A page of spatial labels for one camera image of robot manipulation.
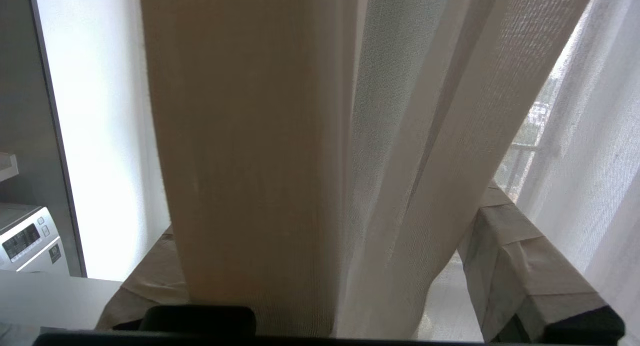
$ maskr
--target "sheer white curtain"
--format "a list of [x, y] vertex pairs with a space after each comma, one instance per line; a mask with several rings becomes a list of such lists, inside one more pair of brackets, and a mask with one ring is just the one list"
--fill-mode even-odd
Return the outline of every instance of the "sheer white curtain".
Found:
[[496, 181], [640, 343], [640, 0], [592, 0]]
[[589, 0], [141, 1], [192, 299], [409, 338]]

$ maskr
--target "label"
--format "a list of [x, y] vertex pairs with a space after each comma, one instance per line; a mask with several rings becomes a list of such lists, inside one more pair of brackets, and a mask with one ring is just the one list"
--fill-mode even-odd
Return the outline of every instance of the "label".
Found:
[[62, 257], [60, 254], [60, 246], [56, 243], [55, 246], [51, 247], [48, 251], [48, 255], [51, 257], [51, 263], [56, 263], [56, 261]]

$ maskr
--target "shelf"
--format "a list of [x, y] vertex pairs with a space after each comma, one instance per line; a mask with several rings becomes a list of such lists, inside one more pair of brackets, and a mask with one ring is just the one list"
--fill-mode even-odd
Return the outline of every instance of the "shelf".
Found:
[[0, 153], [0, 182], [18, 175], [18, 161], [15, 154]]

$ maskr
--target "white wall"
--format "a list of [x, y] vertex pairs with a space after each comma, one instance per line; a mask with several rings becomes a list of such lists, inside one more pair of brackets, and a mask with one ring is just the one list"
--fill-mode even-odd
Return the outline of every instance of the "white wall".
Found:
[[140, 0], [37, 0], [87, 275], [124, 280], [169, 225]]

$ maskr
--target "black object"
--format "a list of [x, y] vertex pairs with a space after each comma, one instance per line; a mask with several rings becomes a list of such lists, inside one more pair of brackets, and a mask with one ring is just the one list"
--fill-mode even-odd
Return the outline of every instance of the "black object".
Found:
[[[262, 337], [256, 334], [256, 316], [248, 307], [159, 305], [143, 319], [121, 323], [113, 332], [56, 332], [42, 334], [34, 346], [138, 346], [140, 344], [246, 344], [255, 346], [453, 346], [482, 343], [442, 343], [370, 339]], [[534, 343], [616, 344], [624, 323], [608, 306], [547, 325]], [[518, 316], [514, 316], [493, 342], [531, 343]]]
[[[535, 343], [615, 345], [625, 335], [625, 323], [610, 306], [583, 312], [550, 323]], [[517, 315], [496, 336], [493, 342], [531, 343]]]
[[2, 244], [2, 247], [4, 247], [9, 258], [14, 258], [28, 246], [31, 246], [32, 243], [38, 241], [39, 238], [40, 234], [38, 230], [36, 230], [36, 226], [32, 223], [24, 230], [18, 232], [14, 237], [7, 239], [7, 241]]

